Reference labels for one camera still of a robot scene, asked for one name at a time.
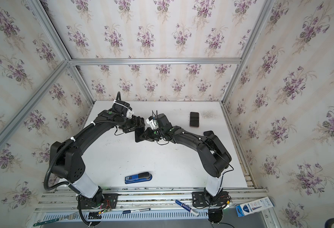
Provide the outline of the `black phone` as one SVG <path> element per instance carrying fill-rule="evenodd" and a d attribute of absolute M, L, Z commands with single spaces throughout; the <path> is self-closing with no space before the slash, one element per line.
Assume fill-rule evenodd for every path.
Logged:
<path fill-rule="evenodd" d="M 135 133 L 135 142 L 142 142 L 144 141 L 144 131 L 145 131 L 145 126 L 137 128 L 134 133 Z"/>

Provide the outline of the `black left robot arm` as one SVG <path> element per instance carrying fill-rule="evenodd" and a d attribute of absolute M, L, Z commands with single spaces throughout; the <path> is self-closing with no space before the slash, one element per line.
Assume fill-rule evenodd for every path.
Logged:
<path fill-rule="evenodd" d="M 144 118 L 134 115 L 129 103 L 115 100 L 112 108 L 101 111 L 75 136 L 51 145 L 49 168 L 43 181 L 44 189 L 50 191 L 67 185 L 85 198 L 94 198 L 99 194 L 100 187 L 86 174 L 83 154 L 100 136 L 115 127 L 124 133 L 130 133 L 144 126 Z"/>

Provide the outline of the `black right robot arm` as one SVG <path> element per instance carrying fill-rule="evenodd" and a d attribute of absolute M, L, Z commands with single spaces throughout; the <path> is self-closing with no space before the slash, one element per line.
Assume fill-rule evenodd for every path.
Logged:
<path fill-rule="evenodd" d="M 141 141 L 179 144 L 197 152 L 204 170 L 208 174 L 205 194 L 216 197 L 222 191 L 223 176 L 231 166 L 232 157 L 213 131 L 203 135 L 191 133 L 180 126 L 173 126 L 166 115 L 150 116 L 148 128 L 139 134 Z"/>

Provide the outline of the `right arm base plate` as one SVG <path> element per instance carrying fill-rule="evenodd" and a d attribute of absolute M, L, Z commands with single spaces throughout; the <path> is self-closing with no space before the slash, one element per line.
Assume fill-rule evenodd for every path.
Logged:
<path fill-rule="evenodd" d="M 231 202 L 228 192 L 220 191 L 216 196 L 208 192 L 192 192 L 192 205 L 196 208 L 223 207 Z"/>

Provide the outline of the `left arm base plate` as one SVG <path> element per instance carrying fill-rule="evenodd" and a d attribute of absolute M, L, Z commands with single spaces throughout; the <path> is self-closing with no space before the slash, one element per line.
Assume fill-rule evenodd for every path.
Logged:
<path fill-rule="evenodd" d="M 86 198 L 79 195 L 77 209 L 81 210 L 103 210 L 115 209 L 118 202 L 118 194 L 100 194 L 97 193 L 93 198 Z"/>

